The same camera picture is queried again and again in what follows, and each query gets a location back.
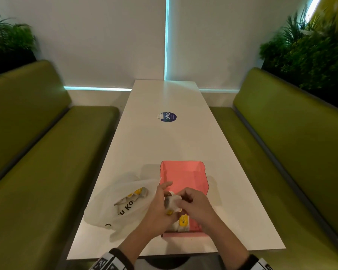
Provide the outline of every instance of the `plastic bag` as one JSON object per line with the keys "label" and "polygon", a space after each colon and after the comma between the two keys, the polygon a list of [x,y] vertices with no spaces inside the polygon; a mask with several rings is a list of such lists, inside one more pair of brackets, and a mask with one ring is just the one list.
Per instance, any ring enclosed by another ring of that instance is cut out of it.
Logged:
{"label": "plastic bag", "polygon": [[[84,221],[90,225],[114,230],[126,224],[140,222],[154,198],[159,183],[160,179],[138,180],[138,177],[133,177],[129,181],[118,181],[106,187],[87,205]],[[147,196],[130,201],[124,207],[124,213],[118,214],[114,204],[141,187],[148,190]]]}

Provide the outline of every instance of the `pink cardboard tray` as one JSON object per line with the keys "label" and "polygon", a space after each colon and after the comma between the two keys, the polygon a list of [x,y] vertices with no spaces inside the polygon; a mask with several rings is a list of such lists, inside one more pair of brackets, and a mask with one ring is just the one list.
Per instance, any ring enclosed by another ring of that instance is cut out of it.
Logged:
{"label": "pink cardboard tray", "polygon": [[[207,195],[209,184],[205,174],[205,166],[200,161],[163,161],[160,165],[160,183],[172,181],[173,185],[168,187],[169,191],[178,193],[189,187],[199,190]],[[167,232],[163,237],[193,237],[206,236],[200,225],[193,219],[189,220],[189,232]]]}

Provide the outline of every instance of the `round sticker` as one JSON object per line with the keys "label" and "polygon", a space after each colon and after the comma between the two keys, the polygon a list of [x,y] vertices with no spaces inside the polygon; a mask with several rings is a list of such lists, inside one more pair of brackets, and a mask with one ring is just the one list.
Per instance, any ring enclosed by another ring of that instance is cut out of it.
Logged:
{"label": "round sticker", "polygon": [[170,112],[161,113],[158,117],[163,122],[173,122],[177,119],[176,114]]}

